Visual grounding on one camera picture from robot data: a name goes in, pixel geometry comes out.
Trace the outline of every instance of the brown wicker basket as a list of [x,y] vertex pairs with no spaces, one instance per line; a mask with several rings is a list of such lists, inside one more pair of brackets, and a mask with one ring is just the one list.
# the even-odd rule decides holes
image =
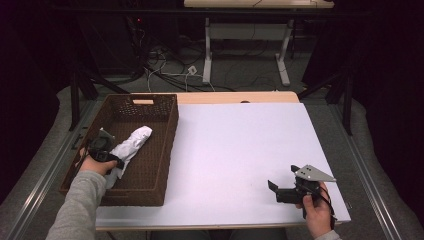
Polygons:
[[[131,159],[122,179],[106,190],[101,206],[163,205],[178,116],[176,94],[112,94],[106,97],[80,148],[89,139],[94,139],[102,127],[115,136],[115,145],[142,126],[153,131]],[[78,151],[60,187],[63,194],[69,190],[79,158]]]

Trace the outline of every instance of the human hand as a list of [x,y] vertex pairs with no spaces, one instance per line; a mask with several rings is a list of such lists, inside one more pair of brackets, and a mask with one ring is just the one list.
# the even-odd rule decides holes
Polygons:
[[[82,148],[80,150],[80,156],[82,156],[84,152],[85,152],[85,149]],[[87,155],[85,157],[84,162],[81,165],[80,172],[89,170],[104,176],[106,175],[107,171],[116,167],[117,163],[118,163],[117,161],[97,162],[90,155]]]
[[[319,184],[325,190],[321,189],[321,195],[328,201],[327,187],[323,182]],[[306,195],[303,197],[303,207],[306,210],[306,225],[314,239],[331,231],[331,211],[327,203],[322,199],[318,199],[314,203],[312,196]]]

